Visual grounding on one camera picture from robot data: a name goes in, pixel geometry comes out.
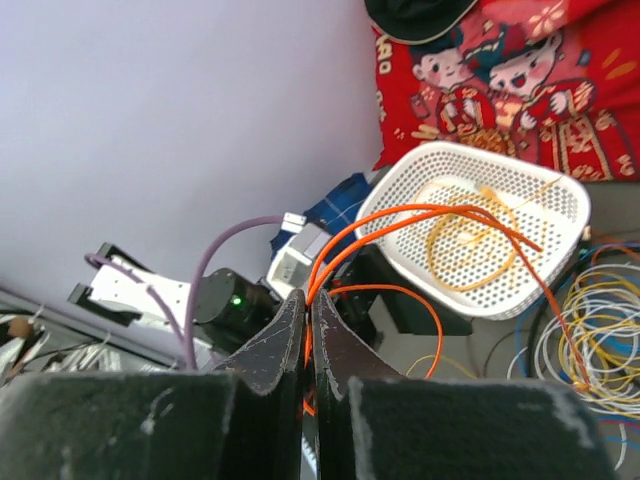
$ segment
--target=perforated basket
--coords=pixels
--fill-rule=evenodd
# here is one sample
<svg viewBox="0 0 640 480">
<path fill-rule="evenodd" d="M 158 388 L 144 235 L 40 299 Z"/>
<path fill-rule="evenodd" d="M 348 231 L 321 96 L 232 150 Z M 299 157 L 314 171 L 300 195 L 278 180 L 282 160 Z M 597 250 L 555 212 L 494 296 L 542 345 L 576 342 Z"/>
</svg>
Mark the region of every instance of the perforated basket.
<svg viewBox="0 0 640 480">
<path fill-rule="evenodd" d="M 496 201 L 503 208 L 496 210 Z M 571 177 L 448 142 L 426 143 L 407 153 L 371 192 L 358 219 L 409 203 L 471 204 L 492 210 L 501 223 L 543 248 L 537 253 L 523 246 L 547 284 L 568 261 L 591 208 L 587 192 Z M 423 212 L 377 219 L 356 230 L 356 236 L 419 213 Z M 409 281 L 463 315 L 490 320 L 513 318 L 540 296 L 542 289 L 517 256 L 505 263 L 514 254 L 506 236 L 479 222 L 455 219 L 442 229 L 441 222 L 428 255 L 427 238 L 438 222 L 425 220 L 377 240 L 387 260 Z M 486 282 L 505 265 L 503 273 Z M 476 283 L 481 285 L 466 290 Z"/>
</svg>

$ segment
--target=orange cable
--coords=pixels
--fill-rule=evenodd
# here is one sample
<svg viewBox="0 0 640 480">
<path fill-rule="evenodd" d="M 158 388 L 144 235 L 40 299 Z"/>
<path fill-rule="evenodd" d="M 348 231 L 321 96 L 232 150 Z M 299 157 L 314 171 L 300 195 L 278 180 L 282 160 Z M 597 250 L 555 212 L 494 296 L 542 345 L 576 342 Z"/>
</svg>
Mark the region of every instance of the orange cable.
<svg viewBox="0 0 640 480">
<path fill-rule="evenodd" d="M 607 242 L 611 242 L 611 243 L 625 243 L 625 242 L 628 242 L 628 240 L 622 240 L 620 238 L 612 237 L 611 235 L 608 235 L 606 233 L 598 232 L 597 230 L 591 229 L 591 232 L 594 233 L 597 238 L 602 238 L 602 239 L 606 240 Z M 636 252 L 634 252 L 632 250 L 629 250 L 624 245 L 611 245 L 611 246 L 610 245 L 603 245 L 602 247 L 600 247 L 600 249 L 596 250 L 596 252 L 593 254 L 593 257 L 591 257 L 591 266 L 595 266 L 596 260 L 598 259 L 598 255 L 600 255 L 605 250 L 620 250 L 621 252 L 624 252 L 627 255 L 629 255 L 631 258 L 635 258 L 636 260 L 640 260 L 640 255 L 638 255 Z"/>
<path fill-rule="evenodd" d="M 438 330 L 438 345 L 436 347 L 435 358 L 433 360 L 433 364 L 431 365 L 431 368 L 425 375 L 425 378 L 430 378 L 431 375 L 433 375 L 433 373 L 436 371 L 438 363 L 440 362 L 440 356 L 442 355 L 442 344 L 444 343 L 444 331 L 442 329 L 442 323 L 440 322 L 440 317 L 438 316 L 434 308 L 431 306 L 431 304 L 427 302 L 424 298 L 422 298 L 420 295 L 418 295 L 417 293 L 412 292 L 408 288 L 404 288 L 399 285 L 386 285 L 386 284 L 349 285 L 346 287 L 334 288 L 329 292 L 329 295 L 337 295 L 339 293 L 355 292 L 355 291 L 361 291 L 361 290 L 394 290 L 396 292 L 404 293 L 406 295 L 409 295 L 412 298 L 415 298 L 420 303 L 422 303 L 425 307 L 427 307 L 427 310 L 429 310 L 429 313 L 431 313 L 431 316 L 433 317 L 433 321 L 436 324 L 436 329 Z M 307 328 L 307 335 L 305 337 L 305 346 L 304 346 L 305 367 L 309 362 L 309 357 L 311 354 L 311 347 L 310 347 L 311 333 L 310 332 L 311 332 L 311 329 Z M 308 415 L 311 415 L 312 417 L 315 415 L 316 413 L 315 409 L 313 408 L 313 406 L 311 406 L 311 404 L 307 401 L 306 398 L 303 400 L 302 406 L 304 408 L 304 411 Z"/>
<path fill-rule="evenodd" d="M 444 332 L 442 330 L 442 323 L 440 322 L 440 317 L 438 316 L 436 311 L 433 309 L 431 304 L 427 302 L 423 297 L 418 295 L 417 293 L 412 292 L 408 288 L 404 288 L 399 285 L 387 285 L 387 284 L 375 284 L 375 283 L 367 284 L 367 285 L 349 285 L 346 287 L 334 288 L 329 292 L 329 295 L 335 295 L 343 292 L 357 292 L 360 290 L 394 290 L 396 292 L 404 293 L 405 295 L 409 295 L 410 297 L 415 298 L 420 303 L 422 303 L 425 307 L 427 307 L 427 310 L 429 310 L 429 313 L 433 317 L 433 321 L 436 324 L 436 329 L 438 330 L 438 345 L 436 347 L 436 355 L 433 360 L 433 365 L 431 365 L 431 368 L 429 369 L 429 371 L 427 372 L 427 375 L 424 378 L 431 377 L 431 375 L 433 375 L 433 372 L 436 371 L 438 362 L 440 362 L 440 356 L 442 355 L 442 343 L 444 341 Z"/>
<path fill-rule="evenodd" d="M 318 255 L 318 258 L 316 259 L 316 262 L 313 265 L 313 269 L 311 270 L 311 275 L 309 276 L 309 285 L 312 285 L 315 282 L 316 276 L 318 274 L 318 270 L 320 270 L 320 266 L 322 265 L 322 261 L 325 259 L 327 254 L 344 237 L 349 235 L 354 230 L 360 228 L 361 226 L 366 225 L 367 223 L 372 222 L 373 220 L 377 220 L 380 217 L 384 217 L 384 216 L 387 216 L 387 215 L 392 215 L 392 214 L 395 214 L 395 213 L 407 212 L 407 211 L 411 211 L 411 210 L 414 210 L 414 211 L 415 210 L 434 210 L 434 211 L 441 211 L 442 213 L 459 213 L 460 215 L 465 216 L 467 218 L 471 218 L 472 220 L 482 221 L 482 220 L 480 220 L 480 218 L 482 218 L 482 217 L 478 217 L 477 215 L 474 215 L 474 214 L 469 214 L 468 211 L 471 210 L 471 211 L 476 211 L 476 212 L 478 212 L 478 213 L 480 213 L 482 215 L 485 215 L 489 219 L 491 219 L 494 222 L 496 222 L 496 224 L 501 225 L 501 224 L 499 224 L 497 219 L 491 213 L 487 212 L 486 210 L 484 210 L 482 208 L 475 207 L 473 205 L 458 205 L 456 207 L 447 207 L 447 206 L 443 206 L 443 205 L 421 203 L 421 204 L 397 205 L 395 207 L 390 207 L 390 208 L 387 208 L 387 209 L 384 209 L 384 210 L 380 210 L 378 212 L 372 213 L 371 215 L 367 215 L 366 217 L 363 217 L 360 220 L 355 221 L 354 223 L 352 223 L 351 225 L 346 227 L 344 230 L 340 231 L 337 235 L 335 235 L 329 241 L 329 243 L 327 243 L 324 246 L 324 248 L 320 251 L 320 254 Z M 431 216 L 424 217 L 423 215 L 415 215 L 415 216 L 412 216 L 411 218 L 409 218 L 407 220 L 403 220 L 402 222 L 398 222 L 398 223 L 396 223 L 394 225 L 402 225 L 402 226 L 411 225 L 413 223 L 416 223 L 418 221 L 425 220 L 425 219 L 428 219 L 428 218 L 431 218 Z M 516 232 L 516 231 L 511 230 L 511 229 L 507 229 L 507 230 L 512 235 L 514 235 L 517 239 L 519 239 L 520 241 L 526 243 L 528 246 L 530 246 L 531 248 L 533 248 L 537 252 L 540 252 L 542 250 L 535 243 L 531 242 L 529 239 L 527 239 L 525 236 L 523 236 L 519 232 Z"/>
<path fill-rule="evenodd" d="M 336 238 L 340 239 L 343 238 L 346 234 L 350 233 L 351 231 L 355 230 L 356 228 L 358 228 L 359 226 L 363 225 L 364 223 L 368 223 L 372 220 L 378 219 L 380 217 L 386 216 L 386 215 L 390 215 L 392 213 L 398 213 L 401 211 L 407 211 L 407 210 L 426 210 L 426 209 L 431 209 L 433 206 L 428 206 L 428 205 L 399 205 L 396 207 L 391 207 L 388 209 L 384 209 L 384 210 L 380 210 L 378 212 L 375 212 L 371 215 L 368 215 L 367 217 L 362 218 L 361 220 L 359 220 L 358 222 L 355 222 L 354 224 L 350 225 L 349 227 L 347 227 L 345 230 L 343 230 L 342 232 L 340 232 L 336 237 L 334 237 L 334 240 Z M 477 215 L 473 215 L 472 213 L 470 213 L 475 211 L 478 212 L 482 215 L 484 215 L 487 218 L 483 218 Z M 377 238 L 380 238 L 383 235 L 387 235 L 388 233 L 394 232 L 400 228 L 403 228 L 407 225 L 410 225 L 412 223 L 416 223 L 422 220 L 426 220 L 428 218 L 433 218 L 439 215 L 443 215 L 446 213 L 457 213 L 459 215 L 468 217 L 468 218 L 473 218 L 477 221 L 480 221 L 486 225 L 492 226 L 494 228 L 498 228 L 500 229 L 509 239 L 509 241 L 511 242 L 511 244 L 513 245 L 513 248 L 516 250 L 516 252 L 518 253 L 518 255 L 520 256 L 520 258 L 522 259 L 522 262 L 524 263 L 525 267 L 527 268 L 527 270 L 529 270 L 529 273 L 531 273 L 531 275 L 533 276 L 533 278 L 536 280 L 536 282 L 538 283 L 538 285 L 540 285 L 540 287 L 542 288 L 545 296 L 547 297 L 549 304 L 554 312 L 554 314 L 556 315 L 556 317 L 558 318 L 558 321 L 562 327 L 562 330 L 567 338 L 567 341 L 573 351 L 573 354 L 576 357 L 576 360 L 578 362 L 578 366 L 580 368 L 580 373 L 583 377 L 584 383 L 586 387 L 590 386 L 590 382 L 589 382 L 589 377 L 587 374 L 587 370 L 586 367 L 584 365 L 584 361 L 582 359 L 582 356 L 580 355 L 580 352 L 578 351 L 575 343 L 573 342 L 573 339 L 571 338 L 570 332 L 569 332 L 569 327 L 567 326 L 566 321 L 564 320 L 564 316 L 562 315 L 562 310 L 560 309 L 560 306 L 558 305 L 558 302 L 556 301 L 555 297 L 553 296 L 553 294 L 551 293 L 551 291 L 549 290 L 549 287 L 544 283 L 544 281 L 540 278 L 540 276 L 537 274 L 537 272 L 535 271 L 535 269 L 533 268 L 533 266 L 531 265 L 531 262 L 529 262 L 529 260 L 527 259 L 527 257 L 524 255 L 524 252 L 522 251 L 522 248 L 520 247 L 520 245 L 518 245 L 518 243 L 516 242 L 515 238 L 519 238 L 521 239 L 524 243 L 526 243 L 527 245 L 531 246 L 534 250 L 536 251 L 540 251 L 540 247 L 538 247 L 537 245 L 535 245 L 533 242 L 531 242 L 530 240 L 526 239 L 525 237 L 523 237 L 521 234 L 518 234 L 517 232 L 512 231 L 511 229 L 505 227 L 504 225 L 502 225 L 501 223 L 497 222 L 495 220 L 495 218 L 493 217 L 493 215 L 491 215 L 489 212 L 487 212 L 486 210 L 483 210 L 481 208 L 478 207 L 473 207 L 473 206 L 458 206 L 458 207 L 442 207 L 439 206 L 437 208 L 436 211 L 432 211 L 432 212 L 428 212 L 422 215 L 415 215 L 409 219 L 403 220 L 401 222 L 397 222 L 394 223 L 392 225 L 389 225 L 388 227 L 385 227 L 383 229 L 377 230 L 369 235 L 366 235 L 358 240 L 356 240 L 353 244 L 351 244 L 349 247 L 347 247 L 346 249 L 344 249 L 340 254 L 338 254 L 330 263 L 329 265 L 327 265 L 327 267 L 322 271 L 322 273 L 320 274 L 319 278 L 310 278 L 310 287 L 309 287 L 309 294 L 307 296 L 307 305 L 310 306 L 311 303 L 313 302 L 313 298 L 315 297 L 315 295 L 317 294 L 318 290 L 321 288 L 322 284 L 325 282 L 325 280 L 327 279 L 327 277 L 329 276 L 329 274 L 340 264 L 342 263 L 342 261 L 344 261 L 349 255 L 351 255 L 353 252 L 355 252 L 357 249 L 359 249 L 360 247 L 366 245 L 367 243 L 371 242 L 372 240 L 376 240 Z M 316 259 L 316 263 L 314 265 L 314 269 L 313 271 L 315 271 L 315 273 L 317 274 L 317 270 L 318 270 L 318 265 L 321 264 L 324 256 L 326 256 L 326 251 L 328 251 L 329 249 L 327 247 L 325 247 L 323 249 L 323 251 L 321 252 L 320 256 Z"/>
</svg>

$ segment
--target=red fabric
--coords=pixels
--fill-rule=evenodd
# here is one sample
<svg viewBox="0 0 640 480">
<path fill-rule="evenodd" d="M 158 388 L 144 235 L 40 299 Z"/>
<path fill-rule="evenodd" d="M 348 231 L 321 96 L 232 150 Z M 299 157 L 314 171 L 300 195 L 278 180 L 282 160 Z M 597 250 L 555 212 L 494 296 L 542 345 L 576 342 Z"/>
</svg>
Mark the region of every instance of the red fabric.
<svg viewBox="0 0 640 480">
<path fill-rule="evenodd" d="M 426 54 L 375 31 L 384 150 L 456 141 L 583 181 L 640 180 L 638 0 L 480 0 Z"/>
</svg>

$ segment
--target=white connector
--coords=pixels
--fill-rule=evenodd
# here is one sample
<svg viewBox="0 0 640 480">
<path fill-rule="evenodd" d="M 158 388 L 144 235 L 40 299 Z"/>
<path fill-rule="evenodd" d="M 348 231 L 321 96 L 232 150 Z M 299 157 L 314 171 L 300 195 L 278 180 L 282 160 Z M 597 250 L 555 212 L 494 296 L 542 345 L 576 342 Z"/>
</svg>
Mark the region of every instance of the white connector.
<svg viewBox="0 0 640 480">
<path fill-rule="evenodd" d="M 287 212 L 282 219 L 282 226 L 280 227 L 285 232 L 300 233 L 302 227 L 307 223 L 307 217 L 304 215 L 298 215 L 297 213 Z"/>
<path fill-rule="evenodd" d="M 587 225 L 586 227 L 584 227 L 584 230 L 582 231 L 582 241 L 591 241 L 591 225 Z"/>
</svg>

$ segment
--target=cartoon print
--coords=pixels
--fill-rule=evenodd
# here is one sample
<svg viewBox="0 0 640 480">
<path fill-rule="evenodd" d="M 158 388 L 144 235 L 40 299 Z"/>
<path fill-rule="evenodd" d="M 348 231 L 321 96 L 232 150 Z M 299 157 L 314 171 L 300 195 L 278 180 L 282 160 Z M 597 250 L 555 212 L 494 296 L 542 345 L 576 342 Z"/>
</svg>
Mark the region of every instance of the cartoon print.
<svg viewBox="0 0 640 480">
<path fill-rule="evenodd" d="M 496 130 L 491 100 L 465 85 L 473 73 L 457 48 L 461 43 L 462 31 L 456 28 L 440 41 L 410 47 L 414 76 L 440 92 L 435 112 L 437 131 L 461 143 L 514 155 L 515 147 L 508 136 Z"/>
<path fill-rule="evenodd" d="M 424 120 L 425 118 L 431 116 L 431 112 L 429 111 L 427 102 L 422 95 L 417 93 L 413 95 L 409 99 L 409 101 L 411 103 L 411 110 L 413 111 L 413 114 L 416 116 L 416 118 Z"/>
<path fill-rule="evenodd" d="M 612 179 L 609 159 L 632 153 L 612 115 L 591 112 L 594 83 L 586 78 L 545 83 L 562 58 L 562 42 L 562 30 L 529 44 L 520 27 L 503 25 L 497 40 L 468 52 L 465 60 L 491 90 L 522 99 L 512 128 L 521 136 L 538 134 L 538 163 L 583 181 Z M 624 175 L 630 165 L 625 163 Z"/>
</svg>

